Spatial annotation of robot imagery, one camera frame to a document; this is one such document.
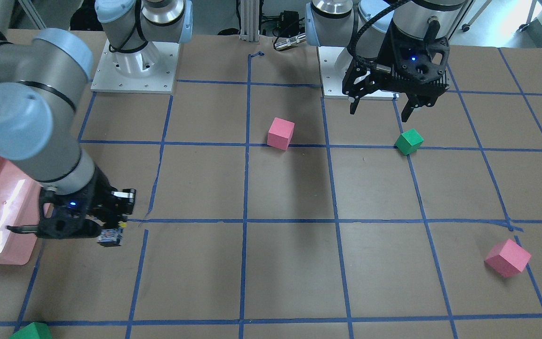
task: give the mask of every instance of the light blue joint cap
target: light blue joint cap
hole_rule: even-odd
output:
[[[194,15],[191,8],[191,0],[185,0],[185,19],[183,19],[183,29],[179,37],[179,43],[188,43],[191,41],[191,33],[193,31]]]
[[[112,22],[133,8],[135,0],[96,0],[95,12],[102,24]]]
[[[386,9],[388,6],[389,4],[387,4],[383,0],[361,0],[361,2],[359,3],[359,13],[361,13],[362,17],[365,18],[365,22],[367,22],[376,14]],[[392,15],[393,12],[384,15],[372,26],[385,34],[388,31],[390,22],[392,21]]]
[[[311,3],[307,3],[307,11],[305,12],[305,32],[307,33],[307,43],[311,46],[321,46],[317,30],[315,29],[315,19],[312,15]]]
[[[37,92],[19,83],[0,83],[0,156],[12,161],[36,156],[53,129],[49,105]]]
[[[93,66],[93,54],[89,47],[78,36],[73,33],[60,30],[60,28],[46,28],[42,30],[33,40],[45,40],[60,48],[73,58],[85,72],[89,80],[89,73]]]

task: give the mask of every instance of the metal base plate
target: metal base plate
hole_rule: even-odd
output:
[[[162,64],[159,65],[159,71],[144,78],[129,78],[116,69],[114,56],[108,51],[109,42],[106,40],[91,90],[112,93],[173,94],[180,45],[172,42],[154,42],[153,44],[161,54],[160,63]]]
[[[323,96],[325,98],[348,98],[348,95],[342,94],[342,79],[344,79],[344,74],[334,67],[336,59],[338,59],[343,49],[344,47],[319,47],[319,69],[321,71]],[[395,97],[398,98],[399,95],[379,90],[361,99],[392,100]]]

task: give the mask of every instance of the green cube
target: green cube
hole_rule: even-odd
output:
[[[9,339],[52,339],[47,325],[31,323],[22,330],[14,333]]]
[[[417,151],[422,145],[422,142],[423,137],[420,133],[417,133],[415,129],[409,129],[409,131],[406,131],[399,136],[394,146],[397,146],[400,152],[406,156],[407,154]]]

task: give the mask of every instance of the pink cube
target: pink cube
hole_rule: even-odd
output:
[[[280,150],[287,150],[293,133],[294,122],[275,118],[267,135],[267,144]]]
[[[503,277],[511,277],[521,273],[528,261],[531,259],[531,254],[521,248],[513,240],[507,239],[495,245],[490,251],[484,262],[494,268]]]

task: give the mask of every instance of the wooden block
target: wooden block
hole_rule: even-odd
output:
[[[52,339],[52,337],[47,325],[42,323],[31,323],[12,334],[9,339]]]
[[[411,154],[422,145],[423,137],[417,133],[415,129],[409,129],[405,133],[402,133],[397,139],[395,146],[400,150],[403,155]]]
[[[495,245],[484,262],[503,277],[511,277],[521,273],[530,259],[530,253],[513,240],[507,239]]]
[[[294,122],[275,118],[267,134],[267,144],[280,150],[287,150],[293,133]]]

